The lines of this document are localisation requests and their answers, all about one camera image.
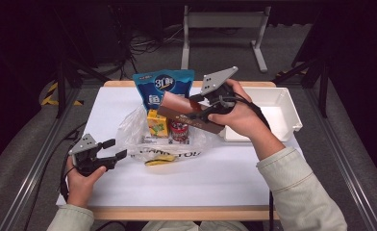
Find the small box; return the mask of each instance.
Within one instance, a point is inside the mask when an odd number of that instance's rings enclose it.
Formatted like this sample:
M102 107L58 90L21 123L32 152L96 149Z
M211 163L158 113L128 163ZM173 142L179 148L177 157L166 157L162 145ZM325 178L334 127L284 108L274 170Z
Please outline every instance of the small box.
M288 89L255 87L243 89L251 97L252 102L261 108L273 135L279 141L288 141L293 132L303 127ZM228 126L220 135L225 141L250 141Z
M168 137L167 118L158 115L157 110L149 110L147 114L147 124L149 125L150 134L155 137Z

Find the person's left hand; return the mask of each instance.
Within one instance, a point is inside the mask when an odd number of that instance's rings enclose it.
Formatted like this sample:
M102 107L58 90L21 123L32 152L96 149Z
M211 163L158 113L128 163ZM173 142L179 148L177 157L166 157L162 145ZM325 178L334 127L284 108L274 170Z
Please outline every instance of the person's left hand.
M100 167L90 176L85 177L78 172L77 168L74 168L71 157L68 158L66 167L67 169L71 169L67 174L69 190L67 203L81 208L87 208L88 201L92 195L93 185L107 169Z

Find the hand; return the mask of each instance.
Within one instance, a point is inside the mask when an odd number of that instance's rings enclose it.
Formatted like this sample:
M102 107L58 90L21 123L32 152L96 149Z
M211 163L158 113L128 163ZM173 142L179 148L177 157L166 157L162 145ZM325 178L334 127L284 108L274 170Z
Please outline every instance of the hand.
M66 161L66 168L71 169L67 174L69 190L67 203L87 208L88 201L92 195L93 185L107 169L105 167L100 167L90 176L85 177L78 172L77 168L74 168L72 157L69 157Z
M228 79L226 83L233 88L235 93L244 97L248 102L252 102L251 97L245 92L239 82ZM260 126L264 126L254 111L241 102L237 102L233 111L229 114L210 114L208 119L221 125L227 125L238 134L248 138L252 137L255 129L260 129Z
M228 79L227 84L235 93L252 102L239 82ZM285 146L270 132L260 118L246 104L237 102L233 111L227 115L210 114L209 121L231 127L235 132L249 138L261 160L282 150Z

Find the wooden table edge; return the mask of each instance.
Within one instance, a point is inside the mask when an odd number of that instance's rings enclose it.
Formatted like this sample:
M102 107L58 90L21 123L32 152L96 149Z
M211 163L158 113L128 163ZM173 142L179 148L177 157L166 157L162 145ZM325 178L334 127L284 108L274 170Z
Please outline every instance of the wooden table edge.
M90 208L102 220L269 220L268 206L251 207L96 207ZM276 211L274 219L279 219Z

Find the white table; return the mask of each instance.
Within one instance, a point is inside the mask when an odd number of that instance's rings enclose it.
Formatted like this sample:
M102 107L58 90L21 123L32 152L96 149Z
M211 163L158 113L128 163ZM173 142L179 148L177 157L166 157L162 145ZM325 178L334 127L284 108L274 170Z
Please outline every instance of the white table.
M191 93L199 90L193 87ZM140 104L134 87L101 88L85 133L101 142L115 138L123 118ZM301 152L294 136L285 145ZM116 147L102 149L98 157L117 151ZM268 219L269 189L257 162L251 143L222 138L200 156L168 165L147 167L127 157L95 184L88 206L97 219ZM60 196L57 204L64 203Z

